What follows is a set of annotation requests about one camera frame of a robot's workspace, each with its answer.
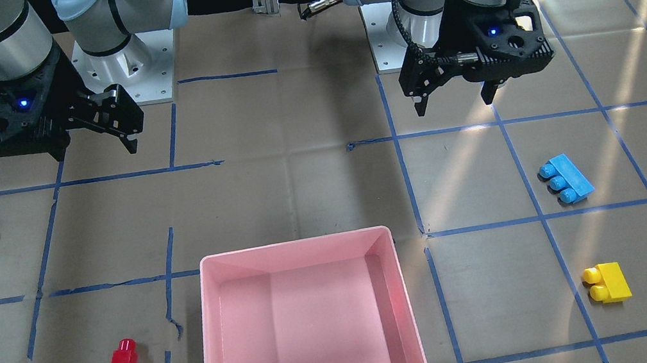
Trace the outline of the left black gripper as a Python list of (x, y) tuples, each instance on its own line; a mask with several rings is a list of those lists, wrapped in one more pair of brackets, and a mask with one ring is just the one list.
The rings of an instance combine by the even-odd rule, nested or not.
[[(532, 0), (503, 0), (500, 6), (444, 0), (443, 8), (435, 49), (410, 44), (399, 73), (402, 94), (411, 97), (417, 116), (426, 114), (437, 87), (460, 73), (468, 82), (483, 82), (480, 99), (492, 105), (507, 79), (542, 71), (555, 56)], [(477, 53), (478, 60), (462, 67), (454, 56), (459, 53)]]

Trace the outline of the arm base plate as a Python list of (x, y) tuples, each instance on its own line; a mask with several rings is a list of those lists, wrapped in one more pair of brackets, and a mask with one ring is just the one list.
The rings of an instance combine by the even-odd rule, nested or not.
[(171, 103), (176, 85), (175, 36), (172, 29), (134, 34), (122, 50), (103, 57), (84, 53), (75, 42), (72, 63), (92, 92), (102, 93), (118, 84), (140, 106)]
[[(391, 4), (363, 4), (359, 11), (378, 74), (400, 72), (407, 44), (394, 22)], [(443, 13), (422, 16), (410, 13), (403, 7), (398, 12), (399, 19), (413, 42), (425, 49), (433, 48), (438, 39)]]

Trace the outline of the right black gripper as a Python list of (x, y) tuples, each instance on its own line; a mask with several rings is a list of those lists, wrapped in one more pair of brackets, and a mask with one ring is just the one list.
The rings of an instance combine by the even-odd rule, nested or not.
[(134, 155), (144, 112), (131, 94), (118, 83), (90, 93), (61, 46), (49, 51), (33, 72), (0, 81), (0, 158), (46, 153), (61, 162), (80, 128), (117, 137)]

